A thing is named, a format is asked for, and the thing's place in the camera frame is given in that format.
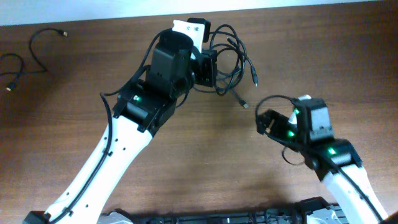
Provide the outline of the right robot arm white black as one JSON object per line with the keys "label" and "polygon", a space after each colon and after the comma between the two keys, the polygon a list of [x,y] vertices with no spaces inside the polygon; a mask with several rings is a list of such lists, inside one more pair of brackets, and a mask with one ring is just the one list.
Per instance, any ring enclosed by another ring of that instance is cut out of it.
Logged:
{"label": "right robot arm white black", "polygon": [[308,95],[286,99],[293,106],[292,115],[272,109],[256,111],[257,132],[300,153],[349,223],[385,223],[388,214],[371,187],[363,162],[347,139],[335,137],[325,101]]}

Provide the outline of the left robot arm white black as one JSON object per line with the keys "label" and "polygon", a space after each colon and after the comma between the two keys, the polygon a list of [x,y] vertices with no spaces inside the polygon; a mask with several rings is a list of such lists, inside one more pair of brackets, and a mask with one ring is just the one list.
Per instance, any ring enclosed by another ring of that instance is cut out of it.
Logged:
{"label": "left robot arm white black", "polygon": [[45,211],[24,223],[96,223],[127,168],[174,115],[180,96],[195,85],[213,86],[213,59],[203,51],[210,33],[201,25],[169,28],[151,42],[150,64],[141,63],[118,90],[116,104],[103,100],[108,125],[72,183]]}

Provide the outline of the black USB cable thick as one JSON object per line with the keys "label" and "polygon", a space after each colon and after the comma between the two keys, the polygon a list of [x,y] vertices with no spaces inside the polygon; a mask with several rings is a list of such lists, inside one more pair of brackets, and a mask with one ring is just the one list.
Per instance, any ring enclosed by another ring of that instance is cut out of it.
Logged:
{"label": "black USB cable thick", "polygon": [[212,59],[229,59],[230,61],[220,68],[212,68],[211,74],[215,77],[212,87],[201,89],[196,86],[194,89],[200,93],[216,94],[224,96],[242,82],[246,69],[254,86],[258,86],[259,79],[254,62],[248,55],[245,43],[238,35],[236,29],[229,24],[222,24],[210,32],[210,43],[203,52],[209,53]]}

